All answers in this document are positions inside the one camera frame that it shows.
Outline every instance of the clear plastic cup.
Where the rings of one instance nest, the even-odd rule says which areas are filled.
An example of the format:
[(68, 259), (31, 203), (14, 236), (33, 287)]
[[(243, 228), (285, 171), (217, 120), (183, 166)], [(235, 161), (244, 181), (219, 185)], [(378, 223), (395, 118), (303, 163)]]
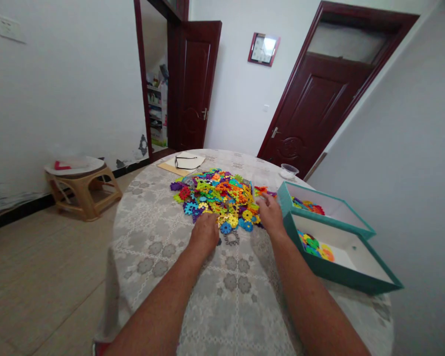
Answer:
[(298, 174), (299, 170), (294, 166), (290, 166), (288, 164), (281, 164), (282, 170), (280, 171), (280, 175), (285, 179), (293, 179), (295, 175)]

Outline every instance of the baseboard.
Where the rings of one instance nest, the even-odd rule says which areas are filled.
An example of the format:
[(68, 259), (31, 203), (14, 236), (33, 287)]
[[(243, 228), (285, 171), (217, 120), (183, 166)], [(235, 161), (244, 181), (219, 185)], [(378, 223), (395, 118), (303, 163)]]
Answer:
[[(148, 166), (149, 164), (150, 164), (150, 159), (147, 158), (146, 160), (134, 163), (127, 167), (119, 168), (113, 171), (114, 177), (118, 178), (124, 176), (127, 173), (136, 171), (137, 169)], [(12, 223), (14, 221), (20, 220), (40, 210), (49, 208), (50, 206), (53, 205), (54, 205), (54, 199), (51, 194), (45, 195), (39, 199), (35, 199), (25, 204), (22, 204), (19, 207), (9, 211), (8, 213), (0, 215), (0, 227), (8, 225), (9, 223)]]

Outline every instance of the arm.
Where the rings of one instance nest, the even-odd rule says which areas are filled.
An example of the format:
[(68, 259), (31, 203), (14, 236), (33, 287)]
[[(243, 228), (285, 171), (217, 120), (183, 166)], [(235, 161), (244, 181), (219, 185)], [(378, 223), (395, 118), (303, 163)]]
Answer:
[(288, 310), (309, 355), (370, 355), (338, 304), (307, 265), (283, 226), (276, 200), (264, 194), (261, 221), (270, 236)]
[(113, 355), (174, 355), (191, 290), (219, 240), (217, 214), (203, 214), (187, 248), (107, 349)]

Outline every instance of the round table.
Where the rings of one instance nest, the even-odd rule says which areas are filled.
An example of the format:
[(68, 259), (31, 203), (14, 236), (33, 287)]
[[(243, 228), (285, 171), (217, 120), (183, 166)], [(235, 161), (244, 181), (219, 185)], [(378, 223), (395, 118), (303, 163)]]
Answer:
[[(280, 167), (225, 150), (198, 149), (199, 172), (221, 168), (276, 191)], [(104, 317), (98, 341), (111, 341), (188, 244), (191, 216), (173, 200), (178, 176), (157, 165), (129, 185), (117, 210), (109, 248)], [(310, 187), (296, 178), (296, 183)], [(239, 245), (216, 248), (201, 270), (183, 319), (180, 355), (291, 355), (303, 347), (290, 321), (268, 234), (239, 229)], [(390, 355), (394, 340), (387, 295), (371, 297), (322, 280), (373, 355)]]

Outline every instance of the beige stool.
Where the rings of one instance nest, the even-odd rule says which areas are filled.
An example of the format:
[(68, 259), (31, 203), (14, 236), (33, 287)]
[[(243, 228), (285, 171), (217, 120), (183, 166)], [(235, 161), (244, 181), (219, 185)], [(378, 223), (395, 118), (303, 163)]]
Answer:
[[(119, 201), (122, 198), (122, 191), (117, 185), (112, 171), (106, 164), (91, 172), (80, 174), (57, 176), (45, 171), (45, 175), (46, 181), (51, 187), (51, 193), (56, 202), (58, 212), (61, 212), (61, 210), (73, 211), (87, 222), (100, 218), (100, 212), (102, 210), (111, 205), (115, 200)], [(112, 184), (97, 179), (103, 175), (109, 176)], [(64, 183), (70, 187), (72, 191), (68, 190), (67, 192), (63, 192), (58, 188), (57, 183)], [(115, 192), (95, 203), (90, 194), (90, 190), (104, 190), (104, 185), (114, 187)], [(67, 196), (72, 193), (74, 193), (77, 198), (79, 206), (67, 203), (67, 201), (69, 201)]]

